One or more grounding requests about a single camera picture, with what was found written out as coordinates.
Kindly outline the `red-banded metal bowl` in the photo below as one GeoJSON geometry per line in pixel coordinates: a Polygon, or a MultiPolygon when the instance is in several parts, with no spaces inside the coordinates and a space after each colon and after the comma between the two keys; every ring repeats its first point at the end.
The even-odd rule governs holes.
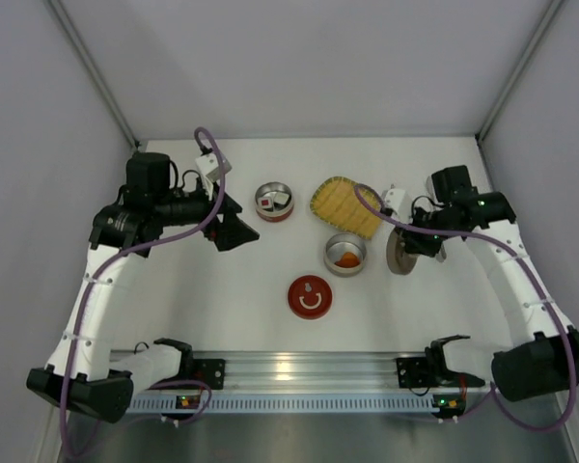
{"type": "Polygon", "coordinates": [[[293,193],[283,182],[271,181],[261,185],[254,198],[256,213],[266,222],[282,222],[293,213],[293,193]]]}

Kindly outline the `white sushi piece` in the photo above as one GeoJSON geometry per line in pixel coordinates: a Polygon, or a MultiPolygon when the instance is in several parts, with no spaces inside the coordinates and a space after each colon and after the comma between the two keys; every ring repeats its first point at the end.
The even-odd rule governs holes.
{"type": "Polygon", "coordinates": [[[291,194],[277,191],[272,195],[272,199],[275,203],[275,210],[281,210],[289,206],[291,202],[291,194]]]}

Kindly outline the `brown round lid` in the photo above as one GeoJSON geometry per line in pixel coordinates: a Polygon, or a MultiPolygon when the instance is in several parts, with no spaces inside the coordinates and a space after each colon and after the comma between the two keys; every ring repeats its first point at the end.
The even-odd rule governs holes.
{"type": "Polygon", "coordinates": [[[386,262],[391,273],[401,276],[409,275],[416,266],[419,256],[405,251],[405,242],[400,233],[393,229],[386,244],[386,262]]]}

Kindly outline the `red round lid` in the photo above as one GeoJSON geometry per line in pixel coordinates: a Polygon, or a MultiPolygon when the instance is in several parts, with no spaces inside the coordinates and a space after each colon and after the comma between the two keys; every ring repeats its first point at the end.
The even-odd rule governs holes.
{"type": "Polygon", "coordinates": [[[296,316],[316,320],[327,315],[332,307],[332,287],[319,276],[303,275],[290,284],[287,301],[296,316]]]}

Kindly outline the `beige-banded metal bowl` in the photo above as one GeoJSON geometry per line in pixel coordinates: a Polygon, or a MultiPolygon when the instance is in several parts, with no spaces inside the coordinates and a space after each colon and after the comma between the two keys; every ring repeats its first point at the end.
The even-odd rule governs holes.
{"type": "Polygon", "coordinates": [[[332,236],[325,244],[323,261],[326,268],[339,277],[353,277],[358,275],[365,267],[368,257],[366,242],[359,236],[342,232],[332,236]],[[344,253],[351,252],[358,256],[361,263],[354,268],[341,268],[335,265],[344,253]]]}

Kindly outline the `red-brown food piece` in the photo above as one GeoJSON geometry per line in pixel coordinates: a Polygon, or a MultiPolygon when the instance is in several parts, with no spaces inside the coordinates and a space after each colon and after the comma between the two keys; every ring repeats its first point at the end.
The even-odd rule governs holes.
{"type": "Polygon", "coordinates": [[[344,268],[352,268],[358,266],[361,260],[358,256],[351,252],[346,252],[343,254],[342,258],[339,260],[338,265],[344,268]]]}

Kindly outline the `orange fried shrimp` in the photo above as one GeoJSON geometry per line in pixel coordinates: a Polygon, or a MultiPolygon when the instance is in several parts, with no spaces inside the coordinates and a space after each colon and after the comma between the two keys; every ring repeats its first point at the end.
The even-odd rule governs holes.
{"type": "Polygon", "coordinates": [[[360,260],[355,256],[343,257],[335,265],[341,268],[354,268],[360,264],[360,260]]]}

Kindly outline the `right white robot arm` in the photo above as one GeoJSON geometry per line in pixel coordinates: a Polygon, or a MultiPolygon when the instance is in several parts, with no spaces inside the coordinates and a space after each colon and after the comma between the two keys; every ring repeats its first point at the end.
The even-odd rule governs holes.
{"type": "Polygon", "coordinates": [[[567,390],[571,376],[579,379],[579,330],[543,286],[506,196],[480,192],[464,165],[432,174],[427,184],[435,209],[414,208],[410,224],[420,231],[401,232],[401,251],[433,258],[463,232],[510,329],[511,349],[492,355],[492,382],[509,401],[567,390]]]}

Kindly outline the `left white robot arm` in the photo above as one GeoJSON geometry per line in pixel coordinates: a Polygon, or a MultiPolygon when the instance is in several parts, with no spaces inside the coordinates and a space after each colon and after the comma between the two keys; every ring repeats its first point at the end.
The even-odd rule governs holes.
{"type": "Polygon", "coordinates": [[[47,402],[90,418],[115,423],[131,400],[159,382],[191,380],[190,344],[167,338],[118,362],[110,359],[124,301],[152,246],[165,243],[169,227],[201,232],[220,252],[259,239],[240,218],[241,206],[225,191],[232,166],[205,149],[196,160],[191,191],[179,186],[169,155],[136,152],[116,201],[94,218],[87,263],[69,322],[46,365],[28,374],[27,388],[47,402]]]}

